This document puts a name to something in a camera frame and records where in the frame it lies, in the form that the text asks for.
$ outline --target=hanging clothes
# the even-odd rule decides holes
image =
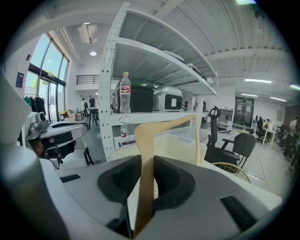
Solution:
[[[37,112],[43,112],[46,115],[45,102],[41,97],[35,97],[35,101],[37,104]]]
[[[31,107],[31,99],[29,97],[24,97],[25,102]]]
[[[33,97],[30,97],[30,100],[31,100],[31,109],[33,112],[37,113],[37,104],[36,104],[36,101],[35,99],[33,99]]]

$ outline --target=bottle label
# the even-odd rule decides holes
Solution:
[[[126,137],[127,133],[126,133],[126,130],[123,129],[121,130],[121,137]]]
[[[128,84],[123,84],[120,86],[120,94],[121,93],[131,93],[131,86]]]

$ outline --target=black storage box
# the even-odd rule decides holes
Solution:
[[[112,95],[114,113],[120,113],[120,82]],[[132,113],[150,113],[153,111],[154,87],[153,84],[143,80],[130,79],[131,95],[130,108]]]

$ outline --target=green garment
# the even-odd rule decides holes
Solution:
[[[24,98],[25,102],[31,107],[31,99],[29,97]]]

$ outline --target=black fisheye border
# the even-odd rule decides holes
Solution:
[[[0,60],[3,52],[12,38],[15,31],[27,18],[27,16],[40,4],[42,0],[31,1],[6,1],[2,3],[0,15],[2,23],[2,35],[0,44]],[[300,51],[298,40],[299,10],[297,1],[278,1],[278,0],[257,0],[261,9],[276,24],[279,31],[288,43],[291,52],[300,66]],[[31,239],[46,239],[39,230],[35,229],[21,212],[14,206],[7,192],[4,190],[2,182],[0,185],[1,197],[1,217],[2,234],[7,232],[12,237],[30,237]],[[233,239],[267,239],[274,237],[279,239],[294,238],[299,235],[299,212],[300,212],[300,184],[296,180],[294,186],[291,184],[290,194],[283,198],[283,204],[273,210],[268,216],[264,217],[248,231]]]

